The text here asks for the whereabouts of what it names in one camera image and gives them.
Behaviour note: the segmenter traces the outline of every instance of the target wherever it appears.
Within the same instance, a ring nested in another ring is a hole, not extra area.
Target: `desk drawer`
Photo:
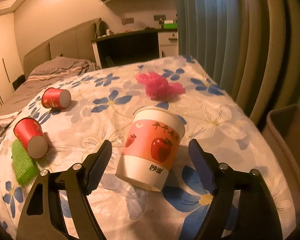
[[[170,46],[178,44],[178,32],[158,33],[159,46]]]

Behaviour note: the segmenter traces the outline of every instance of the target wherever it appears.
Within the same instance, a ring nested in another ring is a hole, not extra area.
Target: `trash bin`
[[[283,171],[300,221],[300,107],[296,104],[269,112],[262,132]]]

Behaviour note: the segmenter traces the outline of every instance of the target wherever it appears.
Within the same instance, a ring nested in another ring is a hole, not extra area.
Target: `brown bedding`
[[[0,141],[9,124],[40,91],[67,77],[97,69],[89,60],[56,57],[36,67],[25,83],[0,107]]]

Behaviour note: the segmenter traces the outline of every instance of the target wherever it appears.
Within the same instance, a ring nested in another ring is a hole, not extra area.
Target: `bedsheet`
[[[171,82],[181,82],[186,93],[173,102],[152,101],[135,75],[155,71]],[[11,124],[0,140],[0,223],[15,239],[20,213],[31,188],[20,187],[12,169],[13,127],[32,116],[49,139],[49,151],[38,160],[51,172],[68,169],[96,152],[105,139],[113,154],[98,188],[88,196],[107,239],[193,239],[212,201],[198,179],[187,152],[196,138],[219,162],[249,172],[259,169],[274,202],[284,237],[295,227],[295,210],[286,180],[274,154],[231,97],[189,57],[167,57],[144,63],[102,69],[61,80],[50,87],[68,89],[73,101],[65,110],[41,106],[42,90],[24,109],[10,115]],[[186,127],[175,162],[162,192],[131,186],[115,174],[118,158],[132,124],[143,106],[157,106],[177,114]],[[224,234],[234,225],[239,192],[236,192]],[[77,236],[66,192],[60,192],[68,231]]]

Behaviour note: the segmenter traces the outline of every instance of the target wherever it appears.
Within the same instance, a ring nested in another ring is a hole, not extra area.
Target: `headboard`
[[[88,59],[96,62],[91,40],[97,35],[97,26],[101,18],[79,24],[63,31],[41,43],[28,52],[23,58],[23,67],[26,78],[42,63],[54,59],[59,54],[64,57]]]

